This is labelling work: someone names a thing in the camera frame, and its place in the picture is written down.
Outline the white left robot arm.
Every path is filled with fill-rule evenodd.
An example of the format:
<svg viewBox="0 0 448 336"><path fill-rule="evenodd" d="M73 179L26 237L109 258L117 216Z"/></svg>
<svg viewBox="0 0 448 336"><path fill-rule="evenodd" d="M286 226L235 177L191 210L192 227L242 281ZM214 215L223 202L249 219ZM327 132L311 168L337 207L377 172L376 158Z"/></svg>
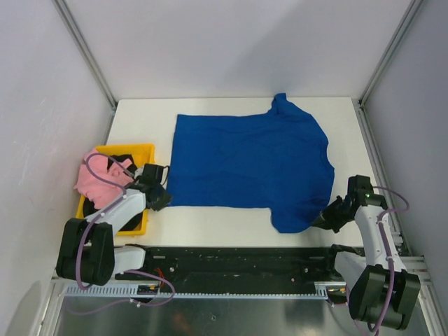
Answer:
<svg viewBox="0 0 448 336"><path fill-rule="evenodd" d="M104 208L85 218L69 219L59 248L57 276L76 281L83 290L103 286L128 270L138 279L150 278L155 263L146 257L144 248L116 247L114 237L136 215L147 209L159 211L171 202L172 196L162 185L168 169L145 164L140 175L122 187L119 196Z"/></svg>

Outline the blue t shirt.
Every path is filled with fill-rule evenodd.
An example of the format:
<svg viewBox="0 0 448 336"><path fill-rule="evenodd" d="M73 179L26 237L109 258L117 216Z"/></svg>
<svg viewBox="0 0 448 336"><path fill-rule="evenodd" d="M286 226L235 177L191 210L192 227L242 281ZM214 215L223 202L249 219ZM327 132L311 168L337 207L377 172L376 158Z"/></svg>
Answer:
<svg viewBox="0 0 448 336"><path fill-rule="evenodd" d="M328 145L315 118L284 94L263 114L179 115L171 205L269 209L278 232L302 232L330 201Z"/></svg>

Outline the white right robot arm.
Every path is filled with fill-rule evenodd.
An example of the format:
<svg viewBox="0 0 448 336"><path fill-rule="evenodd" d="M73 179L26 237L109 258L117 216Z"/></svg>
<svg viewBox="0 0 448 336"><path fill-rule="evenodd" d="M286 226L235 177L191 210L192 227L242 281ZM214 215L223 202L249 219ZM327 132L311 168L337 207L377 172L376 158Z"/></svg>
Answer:
<svg viewBox="0 0 448 336"><path fill-rule="evenodd" d="M346 196L337 197L312 225L335 233L347 223L357 225L364 254L334 245L333 257L323 263L323 273L331 281L343 278L351 318L366 323L369 332L378 335L382 327L407 328L421 282L399 256L389 225L393 210L375 189L367 176L350 177Z"/></svg>

